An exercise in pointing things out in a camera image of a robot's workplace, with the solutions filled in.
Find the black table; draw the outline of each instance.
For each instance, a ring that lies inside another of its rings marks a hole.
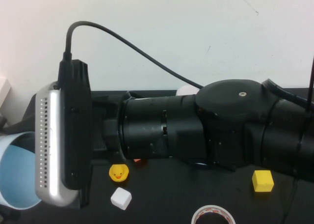
[[[306,89],[292,89],[306,96]],[[144,97],[174,95],[175,91],[135,91]],[[93,92],[109,95],[113,92]],[[34,112],[32,99],[26,116]],[[228,210],[237,224],[279,224],[287,205],[293,178],[272,172],[274,188],[268,196],[253,192],[252,175],[257,166],[239,168],[234,173],[189,167],[176,159],[149,160],[136,168],[131,161],[130,178],[124,189],[132,194],[126,211],[113,206],[110,197],[117,188],[108,171],[110,165],[95,167],[90,205],[83,209],[59,208],[41,202],[22,211],[17,223],[46,224],[160,224],[191,223],[194,212],[204,205]],[[314,222],[314,184],[300,181],[287,224]]]

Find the paper cup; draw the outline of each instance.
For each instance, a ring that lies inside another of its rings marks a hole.
[[[34,133],[0,136],[0,204],[18,210],[40,202],[35,192],[35,154],[14,146],[23,137],[34,138]]]

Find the black wire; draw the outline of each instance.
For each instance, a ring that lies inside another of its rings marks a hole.
[[[289,213],[290,208],[291,208],[291,205],[292,205],[292,203],[293,203],[293,200],[294,200],[294,197],[295,197],[295,194],[296,194],[298,185],[299,185],[299,179],[294,178],[292,190],[291,190],[290,195],[289,195],[289,198],[288,198],[288,204],[287,204],[287,207],[286,207],[285,212],[284,212],[284,216],[283,216],[283,218],[281,219],[280,224],[285,224],[285,222],[286,222],[286,219],[287,219],[287,217],[288,217],[288,213]]]
[[[279,96],[280,98],[284,100],[288,100],[300,107],[303,107],[307,109],[310,107],[310,109],[314,108],[314,104],[312,102],[312,98],[303,98],[301,96],[292,94],[291,92],[281,88],[277,84],[275,84],[271,79],[267,79],[262,83],[262,86],[265,87],[267,90],[269,90],[274,95]]]
[[[67,32],[67,37],[66,37],[66,45],[65,45],[65,53],[64,53],[64,60],[71,60],[71,43],[72,43],[72,34],[75,28],[79,27],[79,26],[89,26],[89,27],[94,27],[97,29],[100,29],[102,31],[107,32],[108,34],[110,34],[111,36],[117,38],[119,41],[122,41],[124,44],[126,44],[127,46],[131,47],[133,50],[135,50],[136,52],[138,52],[139,54],[141,54],[142,56],[144,56],[145,58],[147,58],[148,60],[150,60],[151,62],[153,62],[154,64],[156,64],[158,67],[160,67],[161,69],[163,69],[164,71],[170,73],[172,76],[196,87],[196,88],[203,88],[203,86],[177,74],[176,72],[172,71],[171,69],[167,68],[165,65],[161,64],[160,62],[158,62],[157,60],[155,60],[154,58],[152,58],[151,56],[149,56],[148,54],[146,54],[145,52],[143,52],[142,50],[140,50],[139,48],[137,48],[135,45],[133,45],[131,42],[127,41],[126,39],[124,39],[123,37],[119,36],[118,34],[116,34],[115,32],[99,25],[96,23],[92,23],[92,22],[88,22],[88,21],[79,21],[79,22],[75,22],[73,23]]]
[[[313,87],[314,87],[314,59],[313,59],[311,78],[310,78],[310,86],[309,86],[309,94],[308,94],[308,105],[307,105],[307,108],[306,108],[307,112],[309,112],[311,110]]]

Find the rubber duck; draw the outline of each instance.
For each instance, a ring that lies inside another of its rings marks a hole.
[[[109,169],[109,176],[115,182],[125,181],[129,175],[129,168],[125,164],[114,164]]]

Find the yellow cube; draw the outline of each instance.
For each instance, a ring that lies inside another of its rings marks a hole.
[[[255,192],[271,192],[274,187],[269,170],[255,170],[252,177]]]

